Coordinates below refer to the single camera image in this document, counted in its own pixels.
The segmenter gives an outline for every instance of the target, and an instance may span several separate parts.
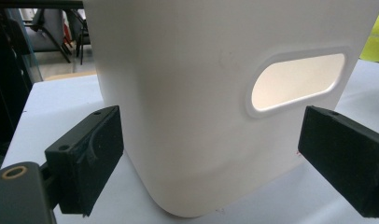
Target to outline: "black plastic block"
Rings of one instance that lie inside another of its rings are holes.
[[[45,151],[59,177],[64,214],[89,216],[123,153],[119,108],[93,112]]]
[[[308,106],[299,151],[362,216],[379,217],[379,133]]]

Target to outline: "white curved edge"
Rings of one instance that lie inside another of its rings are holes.
[[[350,47],[343,46],[343,47],[328,48],[328,49],[310,49],[310,50],[303,50],[303,51],[296,51],[296,52],[285,52],[285,53],[276,54],[273,57],[270,57],[264,63],[262,63],[262,66],[260,66],[259,69],[254,73],[254,76],[252,77],[251,81],[249,82],[246,88],[245,107],[246,107],[246,111],[248,115],[254,119],[261,119],[261,118],[275,115],[281,112],[282,110],[287,110],[287,109],[297,107],[303,104],[309,105],[309,104],[312,104],[312,102],[314,101],[318,101],[318,100],[328,97],[330,93],[332,93],[335,90],[335,88],[344,79],[345,73],[349,73],[349,71],[347,71],[347,66],[349,65],[348,62],[351,59],[350,57],[351,52],[352,50]],[[257,109],[253,105],[252,93],[254,90],[254,86],[257,80],[259,79],[260,75],[262,74],[262,72],[266,68],[271,66],[272,64],[306,59],[306,58],[328,56],[328,55],[333,55],[333,54],[343,54],[344,65],[341,69],[340,75],[326,90],[316,92],[314,94],[306,95],[306,96],[303,96],[291,101],[287,101],[287,102],[284,102],[283,104],[270,106],[265,109]]]

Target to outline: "yellow object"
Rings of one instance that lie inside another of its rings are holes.
[[[360,59],[379,63],[379,16],[361,52]]]

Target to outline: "black bracket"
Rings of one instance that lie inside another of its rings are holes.
[[[45,150],[47,162],[0,170],[0,223],[55,223],[52,209],[89,216],[123,153],[119,107],[91,113]]]
[[[362,216],[379,217],[379,133],[308,106],[299,151]]]

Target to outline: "screw hole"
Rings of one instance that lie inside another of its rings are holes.
[[[25,166],[16,166],[7,171],[5,171],[2,175],[3,179],[15,179],[21,175],[24,175],[27,172],[27,168]]]
[[[65,150],[67,150],[68,148],[70,148],[70,146],[68,146],[68,145],[63,145],[63,146],[59,147],[59,151],[65,151]]]

